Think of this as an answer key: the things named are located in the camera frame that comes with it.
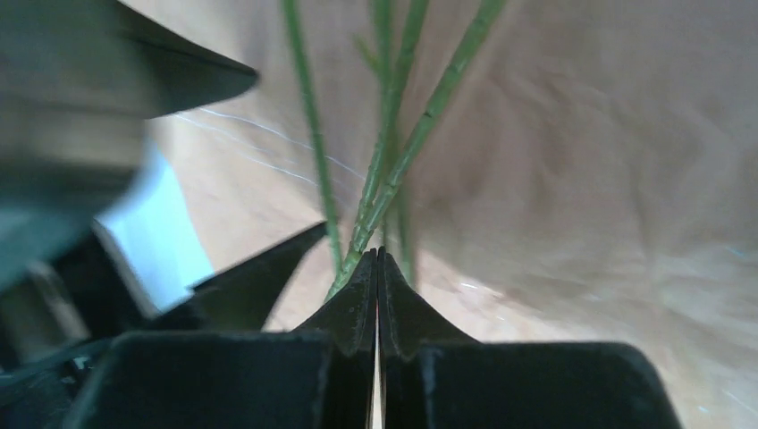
crumpled brown paper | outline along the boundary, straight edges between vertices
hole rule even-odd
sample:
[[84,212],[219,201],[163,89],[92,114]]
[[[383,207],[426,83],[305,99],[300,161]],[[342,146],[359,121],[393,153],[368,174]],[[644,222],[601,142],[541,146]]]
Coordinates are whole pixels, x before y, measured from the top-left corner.
[[[262,73],[244,97],[164,121],[216,266],[319,219],[278,2],[129,3]],[[366,3],[301,2],[348,226],[377,124],[351,40],[370,39]],[[431,2],[406,135],[477,4]],[[756,22],[737,0],[510,2],[409,176],[422,293],[482,340],[628,341],[686,427],[758,427]],[[274,328],[315,309],[328,257]]]

wrinkled paper surface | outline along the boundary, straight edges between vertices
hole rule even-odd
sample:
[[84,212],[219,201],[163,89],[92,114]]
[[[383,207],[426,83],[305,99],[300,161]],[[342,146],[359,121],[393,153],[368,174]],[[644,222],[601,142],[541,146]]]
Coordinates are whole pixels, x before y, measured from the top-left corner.
[[[159,123],[214,265],[320,220],[278,2],[129,3],[262,73]],[[371,40],[366,5],[301,2],[345,234],[377,128],[352,42]],[[404,135],[477,5],[431,2]],[[409,175],[421,293],[485,341],[630,342],[686,427],[758,427],[756,22],[744,0],[510,2]],[[316,309],[331,269],[322,244],[273,329]]]

beige surface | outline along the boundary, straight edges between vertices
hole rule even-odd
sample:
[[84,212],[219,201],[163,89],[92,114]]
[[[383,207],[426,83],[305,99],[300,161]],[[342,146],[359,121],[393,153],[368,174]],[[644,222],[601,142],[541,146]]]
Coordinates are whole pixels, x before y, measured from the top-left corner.
[[[164,120],[162,142],[216,267],[319,220],[274,0],[132,0],[263,74]],[[350,37],[365,1],[303,1],[346,219],[375,135]],[[431,2],[405,94],[412,125],[476,3]],[[645,351],[687,427],[758,427],[758,5],[515,0],[411,177],[422,293],[482,340],[620,340]],[[322,246],[272,322],[316,309]]]

light blue object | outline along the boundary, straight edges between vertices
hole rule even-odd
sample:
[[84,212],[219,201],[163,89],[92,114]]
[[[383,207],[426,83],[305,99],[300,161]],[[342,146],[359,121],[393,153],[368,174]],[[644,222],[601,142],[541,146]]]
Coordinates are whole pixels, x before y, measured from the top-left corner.
[[127,195],[97,219],[113,234],[160,311],[214,274],[187,213],[173,169],[150,145],[147,168]]

